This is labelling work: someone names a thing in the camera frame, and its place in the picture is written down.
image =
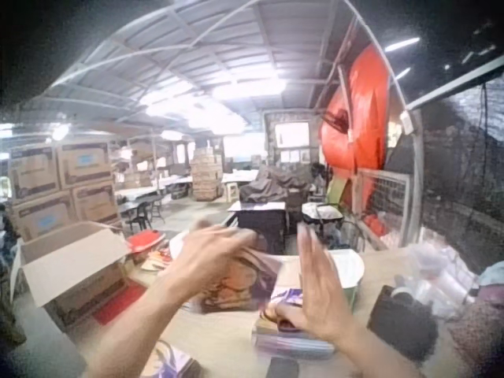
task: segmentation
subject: hand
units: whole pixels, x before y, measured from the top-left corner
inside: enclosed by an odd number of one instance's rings
[[[179,257],[162,273],[162,279],[171,285],[170,294],[175,294],[180,302],[187,301],[223,275],[235,252],[252,246],[256,238],[251,230],[199,222],[183,239]]]
[[[278,317],[335,346],[354,335],[356,322],[339,282],[332,257],[313,230],[298,226],[298,250],[302,271],[302,308],[278,305]]]

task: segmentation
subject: ceiling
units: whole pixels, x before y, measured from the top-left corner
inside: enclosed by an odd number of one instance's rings
[[[194,134],[201,130],[189,128],[180,114],[147,115],[140,99],[183,83],[188,94],[214,101],[215,87],[275,72],[287,81],[282,94],[220,101],[246,120],[246,131],[258,131],[262,111],[327,104],[352,15],[343,0],[174,1],[88,49],[41,95],[4,112],[2,122],[19,124],[15,134],[50,133],[50,123],[69,120],[82,133]],[[368,43],[363,31],[356,40],[356,51]]]

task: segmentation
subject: blue label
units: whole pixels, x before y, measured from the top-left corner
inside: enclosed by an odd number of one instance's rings
[[[93,164],[93,155],[80,155],[77,158],[77,165],[82,166],[82,165],[91,165]]]
[[[56,224],[56,217],[54,215],[46,215],[45,217],[41,218],[37,222],[37,224],[42,230],[47,230],[48,228],[52,228]]]

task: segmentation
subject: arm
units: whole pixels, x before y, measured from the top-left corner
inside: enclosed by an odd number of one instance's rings
[[[332,343],[372,378],[419,378],[415,365],[360,325],[353,317],[338,271],[313,231],[298,228],[303,306],[278,306],[276,312],[297,328]]]
[[[89,361],[88,376],[138,377],[180,306],[222,274],[237,250],[254,241],[253,232],[218,226],[187,235],[180,256],[105,334]]]

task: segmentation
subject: wire mesh panel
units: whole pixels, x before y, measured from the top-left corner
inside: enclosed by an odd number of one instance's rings
[[[354,214],[379,248],[405,246],[410,220],[411,176],[359,169]]]

